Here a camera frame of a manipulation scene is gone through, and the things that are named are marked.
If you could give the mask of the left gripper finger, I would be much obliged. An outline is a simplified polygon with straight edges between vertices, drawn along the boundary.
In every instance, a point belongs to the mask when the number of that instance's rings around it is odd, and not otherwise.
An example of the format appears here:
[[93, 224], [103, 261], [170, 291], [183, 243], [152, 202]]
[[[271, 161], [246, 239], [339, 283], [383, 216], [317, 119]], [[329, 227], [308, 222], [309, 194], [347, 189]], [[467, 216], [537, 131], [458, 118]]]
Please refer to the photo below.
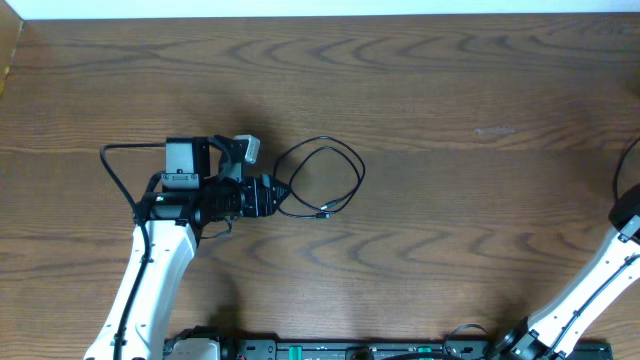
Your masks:
[[269, 199], [269, 213], [276, 213], [288, 196], [289, 192], [271, 192]]
[[273, 196], [288, 196], [290, 194], [290, 187], [273, 175], [262, 174], [260, 178], [263, 186], [267, 188]]

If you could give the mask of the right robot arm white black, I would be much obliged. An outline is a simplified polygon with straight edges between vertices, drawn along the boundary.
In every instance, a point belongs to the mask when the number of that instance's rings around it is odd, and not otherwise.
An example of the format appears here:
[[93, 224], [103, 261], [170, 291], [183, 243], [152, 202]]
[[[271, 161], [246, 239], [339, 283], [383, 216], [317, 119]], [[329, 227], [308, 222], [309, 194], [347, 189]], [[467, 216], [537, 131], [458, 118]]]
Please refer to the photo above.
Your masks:
[[594, 257], [549, 303], [505, 334], [490, 359], [566, 359], [587, 328], [639, 280], [639, 187], [609, 213], [612, 227]]

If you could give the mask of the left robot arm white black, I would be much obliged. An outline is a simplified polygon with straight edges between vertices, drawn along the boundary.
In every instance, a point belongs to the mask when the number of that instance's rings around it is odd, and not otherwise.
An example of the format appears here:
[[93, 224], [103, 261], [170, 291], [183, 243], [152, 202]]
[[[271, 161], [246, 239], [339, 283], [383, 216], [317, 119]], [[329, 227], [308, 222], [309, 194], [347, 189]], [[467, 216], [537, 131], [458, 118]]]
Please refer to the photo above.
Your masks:
[[289, 187], [272, 175], [247, 176], [260, 142], [169, 137], [165, 168], [140, 200], [128, 196], [135, 228], [130, 259], [105, 324], [88, 359], [160, 359], [182, 277], [210, 223], [273, 215]]

